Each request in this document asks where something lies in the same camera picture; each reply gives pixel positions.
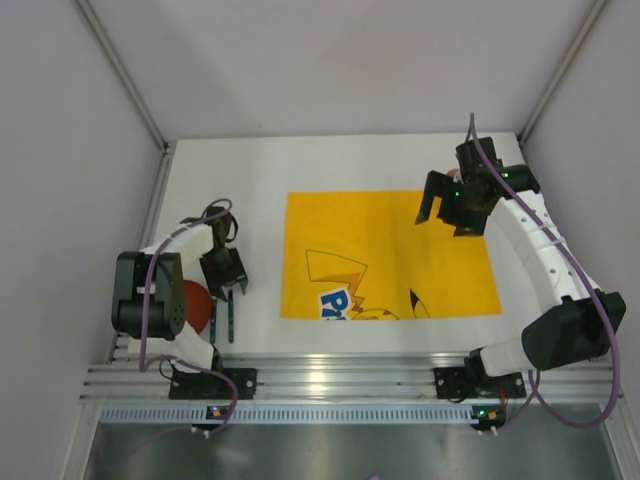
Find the red round plate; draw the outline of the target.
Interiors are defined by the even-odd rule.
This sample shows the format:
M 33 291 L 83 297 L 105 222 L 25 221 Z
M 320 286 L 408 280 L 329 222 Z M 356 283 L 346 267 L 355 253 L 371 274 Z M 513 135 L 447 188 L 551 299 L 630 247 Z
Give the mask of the red round plate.
M 210 324 L 213 312 L 212 297 L 209 292 L 199 283 L 185 281 L 185 299 L 187 308 L 187 322 L 201 334 Z

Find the yellow pikachu placemat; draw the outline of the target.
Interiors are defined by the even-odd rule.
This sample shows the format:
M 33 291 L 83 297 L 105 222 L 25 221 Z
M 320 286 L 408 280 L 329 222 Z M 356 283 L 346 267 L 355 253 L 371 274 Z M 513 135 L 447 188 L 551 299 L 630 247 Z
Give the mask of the yellow pikachu placemat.
M 418 191 L 292 192 L 281 315 L 295 320 L 426 320 L 498 315 L 481 237 L 432 217 Z

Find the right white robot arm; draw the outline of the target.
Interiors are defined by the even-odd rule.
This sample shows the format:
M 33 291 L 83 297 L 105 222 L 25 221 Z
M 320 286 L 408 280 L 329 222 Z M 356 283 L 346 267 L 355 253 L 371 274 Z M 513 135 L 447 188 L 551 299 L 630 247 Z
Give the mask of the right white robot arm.
M 529 167 L 504 165 L 490 137 L 458 145 L 456 158 L 455 176 L 427 175 L 417 223 L 435 216 L 463 237 L 481 237 L 487 222 L 496 223 L 521 261 L 541 311 L 515 337 L 472 351 L 465 360 L 469 373 L 488 379 L 605 355 L 610 344 L 601 317 L 608 316 L 617 329 L 625 301 L 618 292 L 604 292 L 567 258 L 567 242 Z

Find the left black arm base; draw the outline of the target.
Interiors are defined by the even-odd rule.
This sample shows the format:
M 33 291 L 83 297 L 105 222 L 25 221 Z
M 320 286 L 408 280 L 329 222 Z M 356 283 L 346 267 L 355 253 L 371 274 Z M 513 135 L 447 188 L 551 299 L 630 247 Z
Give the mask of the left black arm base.
M 252 400 L 258 384 L 254 368 L 226 368 L 223 374 L 236 386 L 238 400 Z M 175 370 L 169 389 L 172 400 L 231 400 L 232 389 L 224 380 L 204 373 Z

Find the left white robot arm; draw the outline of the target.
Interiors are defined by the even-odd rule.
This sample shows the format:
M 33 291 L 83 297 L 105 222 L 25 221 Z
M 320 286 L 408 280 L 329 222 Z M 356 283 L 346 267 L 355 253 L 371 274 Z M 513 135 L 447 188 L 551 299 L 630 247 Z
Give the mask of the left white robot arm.
M 111 322 L 116 332 L 138 342 L 140 371 L 164 360 L 187 373 L 223 370 L 215 343 L 188 321 L 193 303 L 187 285 L 204 292 L 205 322 L 216 300 L 233 312 L 234 289 L 245 292 L 249 283 L 240 254 L 230 245 L 237 233 L 230 211 L 209 207 L 156 244 L 118 256 Z

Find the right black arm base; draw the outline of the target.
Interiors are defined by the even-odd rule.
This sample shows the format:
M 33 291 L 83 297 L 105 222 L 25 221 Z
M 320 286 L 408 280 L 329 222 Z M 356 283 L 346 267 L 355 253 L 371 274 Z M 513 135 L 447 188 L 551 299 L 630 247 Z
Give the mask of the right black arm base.
M 461 403 L 467 399 L 523 399 L 527 396 L 521 373 L 487 375 L 480 351 L 472 351 L 464 365 L 433 369 L 438 399 Z

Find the aluminium rail frame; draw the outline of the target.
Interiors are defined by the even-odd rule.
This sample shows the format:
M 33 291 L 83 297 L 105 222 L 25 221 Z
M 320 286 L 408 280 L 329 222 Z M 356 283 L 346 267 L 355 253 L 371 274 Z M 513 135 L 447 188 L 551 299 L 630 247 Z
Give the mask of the aluminium rail frame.
M 335 402 L 433 400 L 434 370 L 460 367 L 460 354 L 293 356 L 230 355 L 229 367 L 257 370 L 258 400 Z M 540 391 L 549 402 L 603 401 L 610 391 L 613 366 L 607 357 L 550 370 L 541 375 Z M 152 367 L 142 373 L 132 360 L 89 367 L 80 398 L 84 401 L 161 400 L 169 381 Z

